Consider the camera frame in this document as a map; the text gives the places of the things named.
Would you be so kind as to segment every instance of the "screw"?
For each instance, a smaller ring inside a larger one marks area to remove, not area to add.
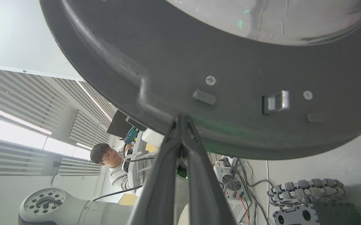
[[[313,98],[313,94],[311,93],[311,91],[303,92],[303,96],[306,100],[312,100],[312,98]]]
[[[213,75],[207,75],[206,78],[205,78],[205,82],[206,82],[206,84],[208,84],[210,86],[215,85],[216,78]]]

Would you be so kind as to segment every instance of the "cooling fan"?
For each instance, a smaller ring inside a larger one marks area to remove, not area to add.
[[[214,172],[221,184],[222,189],[229,184],[225,191],[225,198],[228,201],[236,223],[239,223],[245,214],[245,209],[243,208],[242,202],[240,202],[240,199],[238,198],[240,193],[243,192],[244,196],[246,197],[247,205],[246,201],[242,198],[242,200],[245,201],[244,203],[246,208],[248,205],[250,205],[250,201],[249,198],[247,198],[247,192],[243,187],[242,181],[238,174],[235,174],[235,177],[232,180],[231,168],[229,167],[214,167]]]

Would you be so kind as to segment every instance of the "red cable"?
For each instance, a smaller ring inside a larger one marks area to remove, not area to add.
[[[245,208],[245,211],[246,211],[246,216],[247,216],[247,219],[249,220],[249,225],[250,225],[250,218],[249,218],[249,214],[247,213],[247,209],[245,207],[245,204],[243,203],[242,199],[238,196],[238,198],[240,199],[240,201],[242,202],[243,204],[243,207]]]

